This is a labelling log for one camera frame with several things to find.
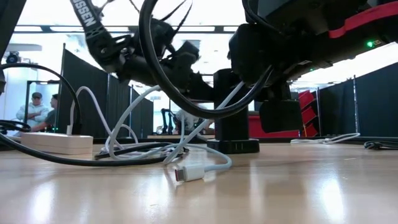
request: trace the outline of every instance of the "black curtain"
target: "black curtain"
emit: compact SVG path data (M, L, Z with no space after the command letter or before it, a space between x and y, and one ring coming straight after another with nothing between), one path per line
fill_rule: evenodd
M322 135L355 132L354 83L347 80L319 92Z
M142 138L148 138L154 132L154 103L144 99L141 105Z
M398 136L398 63L356 79L362 136Z
M130 105L130 89L131 87L127 83L119 83L119 80L116 77L109 75L106 120L111 129L115 127L116 123L119 121L119 118ZM126 118L124 124L130 124L130 116ZM126 128L120 129L118 138L128 136L129 131Z
M78 58L71 52L64 50L63 76L70 82L75 91L81 86L90 88L98 101L102 113L105 115L108 89L107 73ZM60 92L57 124L59 132L66 133L67 125L69 125L70 120L72 97L62 84ZM93 136L94 138L105 138L107 134L91 96L86 91L83 91L80 93L78 99L81 106L81 118L83 121L81 134Z
M133 88L131 88L131 102L133 102L139 94ZM131 124L130 127L136 134L137 138L142 138L142 129L141 129L141 105L140 102L131 112Z

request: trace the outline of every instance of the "black mount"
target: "black mount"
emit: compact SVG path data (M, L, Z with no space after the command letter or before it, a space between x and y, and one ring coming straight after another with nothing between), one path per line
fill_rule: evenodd
M231 69L220 70L214 74L215 108L231 93L233 86L240 82ZM239 101L249 89L242 88L227 104ZM260 151L258 139L249 139L248 107L223 119L215 120L216 139L208 140L207 146L224 154L255 153Z

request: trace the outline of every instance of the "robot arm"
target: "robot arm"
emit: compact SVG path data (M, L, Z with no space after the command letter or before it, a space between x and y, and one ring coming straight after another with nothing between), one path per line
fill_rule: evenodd
M112 37L101 23L98 8L91 0L70 0L86 35L88 50L108 73L116 73L119 80L134 80L148 86L156 85L141 52L138 33L134 36ZM174 29L168 23L152 19L152 41L163 70L178 90L198 100L212 100L213 89L194 73L191 66L199 58L199 50L185 42L172 57L163 58L172 43Z

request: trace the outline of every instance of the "person wearing cap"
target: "person wearing cap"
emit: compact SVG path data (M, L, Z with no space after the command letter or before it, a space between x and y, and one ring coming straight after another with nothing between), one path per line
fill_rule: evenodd
M54 110L49 112L48 116L44 119L43 122L36 126L31 126L32 132L43 130L50 125L55 126L55 120L57 118L58 94L52 95L50 104L51 107L54 108Z
M32 102L27 108L27 124L30 127L36 126L43 122L49 113L49 109L42 103L42 94L35 92L32 94ZM25 118L25 105L22 105L16 115L17 119L23 120Z

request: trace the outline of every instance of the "black base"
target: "black base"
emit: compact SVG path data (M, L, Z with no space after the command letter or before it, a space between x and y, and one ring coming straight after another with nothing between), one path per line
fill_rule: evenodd
M220 141L216 139L207 140L207 147L215 149L223 154L257 153L260 151L258 139Z

